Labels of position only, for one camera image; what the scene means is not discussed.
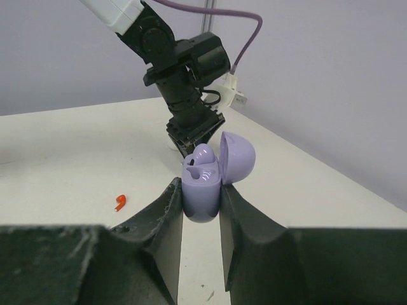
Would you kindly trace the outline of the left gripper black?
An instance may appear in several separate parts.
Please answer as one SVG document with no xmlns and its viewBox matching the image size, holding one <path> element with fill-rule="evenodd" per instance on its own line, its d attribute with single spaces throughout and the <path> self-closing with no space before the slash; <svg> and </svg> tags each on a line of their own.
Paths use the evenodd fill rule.
<svg viewBox="0 0 407 305">
<path fill-rule="evenodd" d="M 181 127 L 174 118 L 171 118 L 166 127 L 171 141 L 185 158 L 192 154 L 199 144 L 207 144 L 225 121 L 222 113 L 209 111 L 201 122 L 193 126 Z"/>
</svg>

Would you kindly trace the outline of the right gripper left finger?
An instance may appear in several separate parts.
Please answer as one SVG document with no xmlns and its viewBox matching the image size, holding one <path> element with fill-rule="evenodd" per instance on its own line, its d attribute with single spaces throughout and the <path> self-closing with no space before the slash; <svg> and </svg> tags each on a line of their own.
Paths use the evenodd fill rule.
<svg viewBox="0 0 407 305">
<path fill-rule="evenodd" d="M 176 304 L 180 178 L 125 222 L 2 226 L 2 304 Z"/>
</svg>

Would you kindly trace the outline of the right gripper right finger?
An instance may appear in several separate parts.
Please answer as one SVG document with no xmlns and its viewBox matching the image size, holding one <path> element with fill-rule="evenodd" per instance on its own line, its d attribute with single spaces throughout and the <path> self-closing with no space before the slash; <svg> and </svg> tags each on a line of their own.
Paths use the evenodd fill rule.
<svg viewBox="0 0 407 305">
<path fill-rule="evenodd" d="M 405 304 L 406 230 L 284 227 L 221 189 L 224 285 L 232 304 Z"/>
</svg>

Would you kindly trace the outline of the purple earbud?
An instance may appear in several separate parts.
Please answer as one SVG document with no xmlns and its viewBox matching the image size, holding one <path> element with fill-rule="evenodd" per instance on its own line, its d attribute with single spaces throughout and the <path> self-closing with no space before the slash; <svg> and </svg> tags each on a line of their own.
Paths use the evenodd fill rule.
<svg viewBox="0 0 407 305">
<path fill-rule="evenodd" d="M 208 144 L 199 144 L 195 147 L 191 154 L 188 165 L 206 165 L 211 164 L 217 160 L 213 149 Z"/>
</svg>

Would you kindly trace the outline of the purple charging case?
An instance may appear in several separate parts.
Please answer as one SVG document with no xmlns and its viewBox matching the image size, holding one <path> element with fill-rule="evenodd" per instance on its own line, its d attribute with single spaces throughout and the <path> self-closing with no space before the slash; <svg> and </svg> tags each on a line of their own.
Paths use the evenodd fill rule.
<svg viewBox="0 0 407 305">
<path fill-rule="evenodd" d="M 221 186 L 249 176 L 256 162 L 254 146 L 235 133 L 223 132 L 217 160 L 206 165 L 188 165 L 185 157 L 181 175 L 183 211 L 196 223 L 212 221 L 219 212 Z"/>
</svg>

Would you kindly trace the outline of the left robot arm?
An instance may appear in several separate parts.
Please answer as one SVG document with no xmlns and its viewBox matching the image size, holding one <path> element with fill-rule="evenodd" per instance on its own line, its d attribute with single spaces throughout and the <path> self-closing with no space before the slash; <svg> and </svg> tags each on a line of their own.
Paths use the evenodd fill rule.
<svg viewBox="0 0 407 305">
<path fill-rule="evenodd" d="M 83 1 L 150 68 L 146 86 L 156 85 L 172 117 L 167 133 L 182 156 L 208 143 L 225 122 L 202 100 L 204 88 L 231 69 L 221 39 L 205 32 L 177 40 L 145 1 Z"/>
</svg>

